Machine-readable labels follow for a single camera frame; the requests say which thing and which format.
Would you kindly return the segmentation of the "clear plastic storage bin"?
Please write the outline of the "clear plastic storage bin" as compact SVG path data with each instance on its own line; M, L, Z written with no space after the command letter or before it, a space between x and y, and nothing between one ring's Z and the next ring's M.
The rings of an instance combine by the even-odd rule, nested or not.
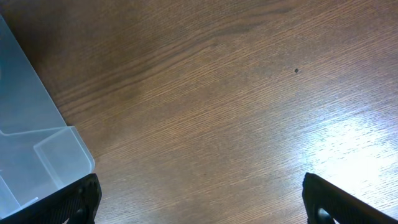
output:
M10 28L1 21L1 218L93 172L95 161L67 126Z

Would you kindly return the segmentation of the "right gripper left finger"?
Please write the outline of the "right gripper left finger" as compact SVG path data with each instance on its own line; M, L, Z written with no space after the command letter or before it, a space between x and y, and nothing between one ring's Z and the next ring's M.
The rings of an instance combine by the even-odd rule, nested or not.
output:
M1 219L1 224L94 224L102 197L96 174L88 174L38 202Z

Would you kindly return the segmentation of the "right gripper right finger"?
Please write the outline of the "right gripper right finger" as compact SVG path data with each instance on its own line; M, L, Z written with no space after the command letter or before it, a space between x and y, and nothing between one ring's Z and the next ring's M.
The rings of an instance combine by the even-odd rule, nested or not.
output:
M327 180L306 173L302 198L309 224L397 224L397 220L362 202Z

